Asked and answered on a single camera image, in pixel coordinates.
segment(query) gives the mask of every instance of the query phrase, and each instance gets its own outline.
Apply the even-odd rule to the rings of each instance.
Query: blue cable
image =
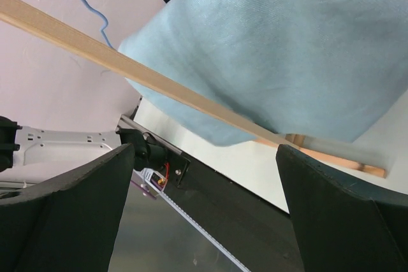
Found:
[[[106,34],[105,34],[105,29],[106,29],[106,28],[108,27],[108,25],[109,25],[108,19],[107,19],[101,12],[99,12],[98,10],[95,10],[92,6],[90,6],[89,3],[87,2],[87,0],[81,0],[81,1],[84,3],[84,5],[87,7],[87,9],[88,9],[89,11],[95,13],[97,16],[99,16],[99,17],[101,17],[101,18],[103,19],[103,21],[105,22],[105,24],[104,24],[104,25],[102,26],[102,28],[100,29],[101,34],[102,34],[103,38],[105,39],[106,44],[107,44],[110,48],[113,48],[113,46],[112,46],[112,45],[110,44],[110,42],[109,42],[108,36],[106,36]]]

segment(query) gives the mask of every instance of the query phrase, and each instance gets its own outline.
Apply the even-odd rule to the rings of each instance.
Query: light blue cloth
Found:
[[[119,50],[270,131],[353,141],[407,90],[407,43],[408,0],[171,0]],[[130,83],[215,145],[254,139]]]

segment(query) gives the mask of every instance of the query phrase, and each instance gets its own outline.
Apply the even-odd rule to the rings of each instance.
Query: wooden slat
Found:
[[[303,142],[305,141],[306,136],[300,134],[287,134],[285,139],[294,143],[296,146],[302,147]]]
[[[274,148],[278,147],[275,143],[271,143],[270,141],[257,140],[257,142]],[[341,157],[328,155],[322,152],[317,152],[306,148],[299,148],[299,150],[304,154],[307,154],[310,157],[313,157],[314,159],[317,159],[322,162],[328,162],[330,164],[337,165],[340,167],[366,172],[371,175],[378,176],[380,178],[385,178],[387,175],[387,172],[383,168],[362,164],[356,161],[350,161],[349,159],[343,159]]]
[[[0,0],[0,20],[261,139],[297,147],[21,0]]]

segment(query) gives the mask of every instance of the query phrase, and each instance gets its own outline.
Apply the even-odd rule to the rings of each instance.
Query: pink wall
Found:
[[[80,0],[23,1],[102,41],[103,22]],[[88,2],[108,17],[106,33],[115,48],[164,5],[162,0]],[[138,94],[119,75],[102,73],[102,67],[8,24],[0,22],[0,31],[0,115],[32,127],[93,132],[115,129],[120,114],[135,107]],[[28,180],[36,179],[53,173],[55,165],[36,167],[5,171],[0,180],[27,178],[28,173]]]

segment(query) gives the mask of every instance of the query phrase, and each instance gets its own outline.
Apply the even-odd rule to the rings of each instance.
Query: red wire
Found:
[[[164,164],[166,166],[166,182],[168,181],[168,175],[170,172],[170,164],[167,162],[166,164]]]

